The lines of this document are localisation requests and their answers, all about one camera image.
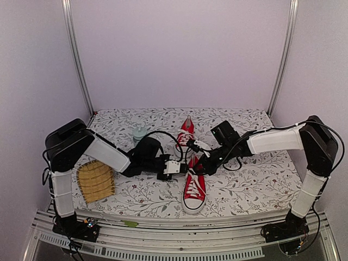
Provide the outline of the red sneaker with laces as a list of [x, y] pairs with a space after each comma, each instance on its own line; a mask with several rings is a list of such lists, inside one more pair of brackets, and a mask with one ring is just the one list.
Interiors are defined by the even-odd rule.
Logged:
[[187, 142], [190, 139], [194, 139], [195, 128], [192, 122], [191, 116], [188, 115], [185, 121], [183, 122], [181, 129], [178, 132], [177, 141], [180, 146], [175, 144], [174, 152], [177, 157], [181, 157], [181, 150], [183, 151], [183, 155], [190, 157], [193, 153], [193, 150], [187, 146]]

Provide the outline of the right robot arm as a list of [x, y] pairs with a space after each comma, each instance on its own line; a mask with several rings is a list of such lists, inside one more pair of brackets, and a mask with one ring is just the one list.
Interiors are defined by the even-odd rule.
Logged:
[[322, 120], [312, 115], [286, 127], [271, 127], [240, 135], [227, 121], [212, 129], [219, 144], [210, 148], [197, 138], [186, 145], [202, 152], [199, 174], [213, 175], [219, 167], [234, 158], [252, 157], [264, 153], [286, 151], [296, 168], [304, 167], [302, 185], [289, 211], [290, 218], [282, 223], [281, 232], [293, 237], [302, 228], [302, 221], [320, 198], [332, 172], [341, 163], [345, 144], [340, 135]]

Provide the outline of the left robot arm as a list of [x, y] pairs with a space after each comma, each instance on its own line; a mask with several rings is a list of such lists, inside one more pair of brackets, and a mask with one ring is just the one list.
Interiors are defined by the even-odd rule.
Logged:
[[60, 228], [69, 236], [81, 230], [73, 202], [72, 174], [82, 160], [100, 162], [126, 177], [153, 173], [160, 181], [171, 180], [173, 175], [188, 171], [188, 165], [164, 153], [160, 141], [151, 134], [146, 134], [134, 148], [125, 151], [88, 128], [81, 119], [74, 119], [51, 132], [44, 144], [42, 157], [47, 164], [55, 212], [61, 218]]

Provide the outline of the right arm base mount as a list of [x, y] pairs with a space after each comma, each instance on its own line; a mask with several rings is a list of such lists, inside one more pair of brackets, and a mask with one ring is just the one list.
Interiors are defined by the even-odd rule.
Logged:
[[305, 235], [309, 232], [306, 218], [300, 218], [289, 212], [285, 220], [269, 223], [261, 228], [260, 234], [267, 243]]

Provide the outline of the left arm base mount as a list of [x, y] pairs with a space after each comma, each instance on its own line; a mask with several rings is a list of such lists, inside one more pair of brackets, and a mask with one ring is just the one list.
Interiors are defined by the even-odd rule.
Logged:
[[56, 234], [64, 235], [67, 238], [79, 239], [95, 243], [99, 236], [100, 226], [90, 227], [84, 221], [65, 220], [58, 217], [53, 221], [52, 231]]

